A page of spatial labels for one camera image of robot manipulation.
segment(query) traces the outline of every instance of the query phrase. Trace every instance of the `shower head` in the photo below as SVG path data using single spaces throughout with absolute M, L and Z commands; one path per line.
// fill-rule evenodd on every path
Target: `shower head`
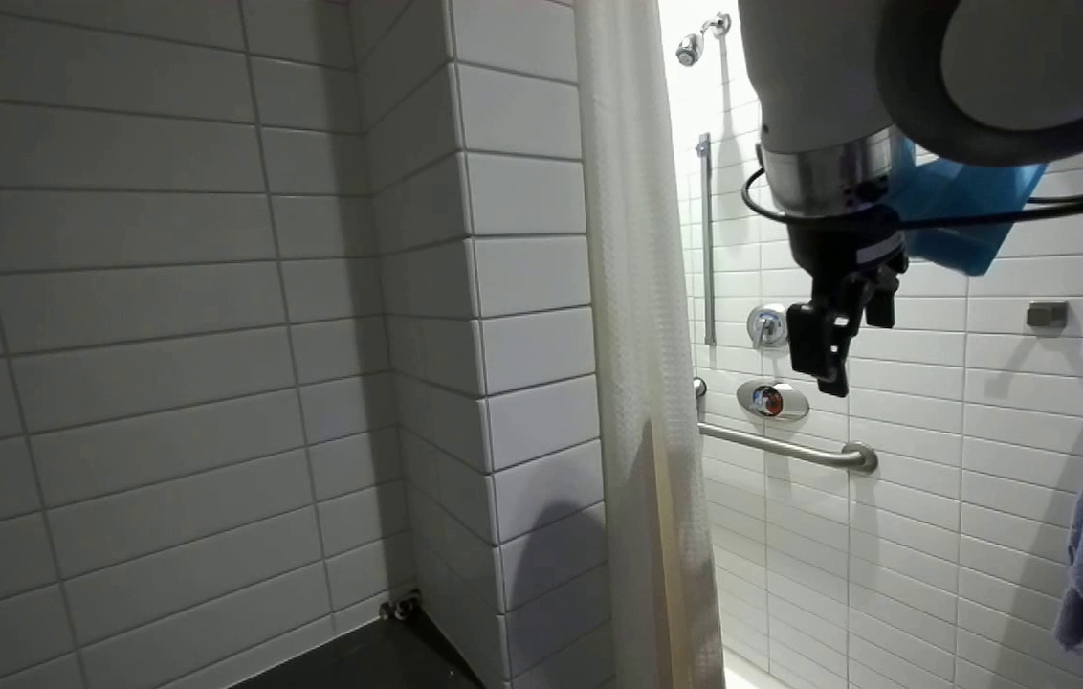
M 701 31 L 688 35 L 688 37 L 678 48 L 678 62 L 681 62 L 681 64 L 698 64 L 698 62 L 701 62 L 706 35 L 724 37 L 729 31 L 731 31 L 731 17 L 715 17 L 715 20 L 701 25 Z

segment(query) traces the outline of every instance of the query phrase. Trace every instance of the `bathroom wall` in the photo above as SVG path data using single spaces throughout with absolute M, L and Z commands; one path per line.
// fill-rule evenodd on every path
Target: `bathroom wall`
M 486 684 L 611 674 L 574 7 L 357 0 L 426 608 Z
M 667 50 L 731 0 L 667 3 Z M 758 104 L 740 25 L 698 69 L 670 58 L 681 230 L 706 414 L 817 450 L 863 441 L 880 471 L 843 474 L 710 441 L 710 493 L 729 646 L 792 689 L 1079 684 L 1083 660 L 1053 643 L 1064 543 L 1083 489 L 1083 220 L 1018 226 L 985 280 L 915 265 L 900 328 L 865 333 L 849 402 L 817 396 L 786 353 L 746 341 L 758 303 L 806 299 L 786 230 L 749 220 Z M 718 344 L 701 344 L 701 164 L 715 137 Z M 1044 192 L 1083 192 L 1083 159 Z M 1027 308 L 1073 303 L 1064 333 L 1028 333 Z M 758 427 L 744 378 L 792 378 L 804 427 Z
M 230 684 L 410 587 L 347 7 L 0 0 L 0 689 Z

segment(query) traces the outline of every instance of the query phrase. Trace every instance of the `dark floor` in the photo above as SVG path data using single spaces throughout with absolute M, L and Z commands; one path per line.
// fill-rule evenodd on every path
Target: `dark floor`
M 243 689 L 479 689 L 479 680 L 442 632 L 414 617 L 360 627 Z

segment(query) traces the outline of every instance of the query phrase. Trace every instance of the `shower curtain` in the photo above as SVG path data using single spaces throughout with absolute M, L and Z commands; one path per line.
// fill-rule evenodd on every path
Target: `shower curtain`
M 658 0 L 578 3 L 615 684 L 718 689 Z

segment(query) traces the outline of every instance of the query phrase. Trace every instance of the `metal grab bar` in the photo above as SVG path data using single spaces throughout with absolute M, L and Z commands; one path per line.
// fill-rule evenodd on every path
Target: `metal grab bar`
M 718 344 L 718 289 L 715 289 L 715 142 L 698 142 L 701 159 L 701 290 L 706 290 L 706 344 Z
M 718 438 L 718 441 L 731 441 L 731 444 L 792 456 L 792 461 L 804 461 L 804 462 L 865 471 L 865 474 L 873 474 L 880 467 L 880 452 L 870 450 L 870 444 L 846 444 L 843 452 L 819 452 L 819 450 L 786 444 L 786 441 L 773 441 L 773 438 L 740 434 L 740 429 L 729 429 L 729 427 L 701 427 L 701 438 Z

